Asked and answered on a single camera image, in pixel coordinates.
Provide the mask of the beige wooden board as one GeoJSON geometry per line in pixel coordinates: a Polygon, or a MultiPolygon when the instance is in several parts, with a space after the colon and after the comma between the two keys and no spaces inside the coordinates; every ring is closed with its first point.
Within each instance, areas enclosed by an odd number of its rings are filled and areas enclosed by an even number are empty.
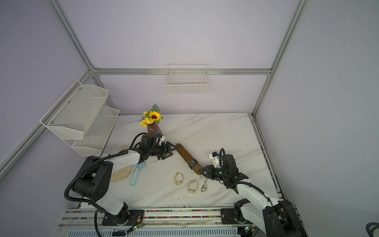
{"type": "Polygon", "coordinates": [[[136,164],[133,154],[113,158],[112,162],[113,169],[111,175],[111,183],[115,183],[127,178],[131,172],[132,166],[136,164]]]}

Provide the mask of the white two-tier mesh shelf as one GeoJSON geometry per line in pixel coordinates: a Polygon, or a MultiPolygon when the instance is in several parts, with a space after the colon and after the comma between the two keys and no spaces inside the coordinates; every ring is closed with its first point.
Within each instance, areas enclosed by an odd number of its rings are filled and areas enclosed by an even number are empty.
{"type": "Polygon", "coordinates": [[[101,156],[119,116],[107,89],[74,82],[40,123],[83,157],[101,156]]]}

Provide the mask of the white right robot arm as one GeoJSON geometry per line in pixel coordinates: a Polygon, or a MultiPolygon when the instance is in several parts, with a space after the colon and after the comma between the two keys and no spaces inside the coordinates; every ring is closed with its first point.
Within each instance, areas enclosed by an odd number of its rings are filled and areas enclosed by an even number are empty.
{"type": "Polygon", "coordinates": [[[252,184],[249,177],[241,173],[233,155],[224,149],[209,155],[213,164],[198,172],[205,178],[223,184],[243,199],[234,206],[234,222],[251,222],[267,237],[306,237],[308,234],[295,207],[286,199],[271,197],[252,184]]]}

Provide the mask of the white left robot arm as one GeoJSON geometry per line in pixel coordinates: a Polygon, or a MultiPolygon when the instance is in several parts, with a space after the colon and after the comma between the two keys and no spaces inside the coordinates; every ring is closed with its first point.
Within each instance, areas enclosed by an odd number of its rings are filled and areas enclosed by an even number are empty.
{"type": "Polygon", "coordinates": [[[131,225],[129,232],[142,223],[144,212],[133,216],[128,205],[110,190],[112,174],[117,169],[140,165],[149,157],[165,160],[173,155],[176,146],[165,140],[164,136],[139,133],[127,149],[103,158],[87,157],[77,175],[64,191],[64,198],[73,202],[85,202],[96,208],[94,217],[103,213],[106,220],[116,225],[131,225]]]}

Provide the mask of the black wrist watch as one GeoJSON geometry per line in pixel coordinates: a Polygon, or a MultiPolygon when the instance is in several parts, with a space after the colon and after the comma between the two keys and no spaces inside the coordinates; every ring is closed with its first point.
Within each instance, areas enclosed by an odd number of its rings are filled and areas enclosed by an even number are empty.
{"type": "Polygon", "coordinates": [[[196,166],[197,164],[197,160],[196,159],[192,159],[189,161],[189,167],[192,169],[196,166]]]}

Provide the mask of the sunflower bouquet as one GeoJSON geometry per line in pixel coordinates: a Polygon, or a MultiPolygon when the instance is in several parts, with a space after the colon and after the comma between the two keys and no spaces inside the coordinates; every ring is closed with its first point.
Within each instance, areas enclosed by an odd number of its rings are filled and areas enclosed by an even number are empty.
{"type": "Polygon", "coordinates": [[[149,110],[143,113],[143,117],[140,121],[141,127],[148,127],[153,124],[160,124],[160,121],[164,119],[161,115],[161,109],[157,104],[154,104],[149,110]]]}

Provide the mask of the beige wrist watch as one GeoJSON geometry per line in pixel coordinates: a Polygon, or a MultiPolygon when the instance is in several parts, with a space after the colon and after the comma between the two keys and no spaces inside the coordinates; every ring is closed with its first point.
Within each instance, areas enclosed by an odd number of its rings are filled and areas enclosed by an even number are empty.
{"type": "Polygon", "coordinates": [[[199,184],[197,180],[192,180],[187,185],[187,192],[189,194],[195,194],[198,190],[199,184]]]}
{"type": "Polygon", "coordinates": [[[174,183],[176,186],[180,186],[183,184],[183,181],[184,181],[184,176],[182,173],[180,172],[177,172],[175,175],[174,175],[174,183]]]}

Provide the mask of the wooden watch stand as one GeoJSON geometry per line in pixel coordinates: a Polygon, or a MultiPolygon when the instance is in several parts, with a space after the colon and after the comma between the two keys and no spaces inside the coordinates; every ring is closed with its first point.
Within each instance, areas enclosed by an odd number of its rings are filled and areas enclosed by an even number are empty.
{"type": "MultiPolygon", "coordinates": [[[[195,159],[187,150],[186,150],[186,148],[182,145],[182,144],[180,144],[180,143],[178,143],[178,144],[176,144],[176,151],[179,153],[179,155],[183,158],[183,160],[188,164],[188,166],[189,166],[189,161],[190,160],[192,160],[192,159],[195,159]]],[[[202,168],[202,166],[199,164],[199,162],[197,161],[197,164],[196,164],[196,166],[194,167],[194,168],[192,168],[191,170],[193,171],[193,172],[195,172],[195,174],[197,174],[197,175],[201,175],[199,172],[198,172],[198,170],[199,169],[201,169],[202,168]]]]}

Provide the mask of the aluminium cage frame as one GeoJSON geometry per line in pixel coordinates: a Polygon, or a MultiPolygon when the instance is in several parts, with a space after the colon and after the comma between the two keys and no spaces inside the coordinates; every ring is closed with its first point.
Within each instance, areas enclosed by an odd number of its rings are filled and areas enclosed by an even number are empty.
{"type": "MultiPolygon", "coordinates": [[[[103,88],[104,85],[98,78],[99,75],[180,75],[180,76],[194,76],[200,73],[206,73],[207,75],[266,75],[267,79],[263,86],[263,89],[259,95],[252,116],[255,117],[259,111],[259,108],[263,102],[263,99],[268,91],[268,88],[274,78],[274,75],[280,65],[280,62],[285,54],[288,44],[296,30],[296,27],[308,5],[308,1],[298,1],[295,13],[291,18],[289,27],[285,33],[283,41],[279,47],[278,53],[275,57],[273,65],[270,69],[255,69],[255,68],[223,68],[223,69],[200,69],[200,68],[98,68],[96,69],[90,64],[90,60],[84,51],[82,44],[80,43],[74,29],[69,22],[66,14],[64,13],[61,4],[58,1],[47,2],[53,13],[55,14],[58,22],[62,26],[64,32],[69,38],[69,41],[73,44],[75,50],[83,60],[87,71],[80,78],[80,83],[85,83],[89,78],[94,78],[95,82],[103,88]]],[[[39,123],[32,132],[22,141],[22,143],[10,154],[6,161],[1,164],[1,186],[9,180],[10,176],[21,165],[27,154],[34,148],[41,136],[46,132],[44,124],[39,123]]]]}

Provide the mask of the light blue plastic shovel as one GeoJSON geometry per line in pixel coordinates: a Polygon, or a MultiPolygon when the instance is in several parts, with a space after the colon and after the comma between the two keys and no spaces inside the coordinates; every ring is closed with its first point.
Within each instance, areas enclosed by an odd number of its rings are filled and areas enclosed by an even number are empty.
{"type": "Polygon", "coordinates": [[[138,178],[138,173],[139,171],[146,165],[146,162],[142,162],[142,163],[139,163],[139,164],[136,164],[134,165],[135,167],[135,170],[134,170],[134,173],[133,173],[133,176],[132,176],[132,179],[131,179],[131,182],[130,182],[130,186],[135,186],[136,185],[136,182],[137,182],[137,178],[138,178]]]}

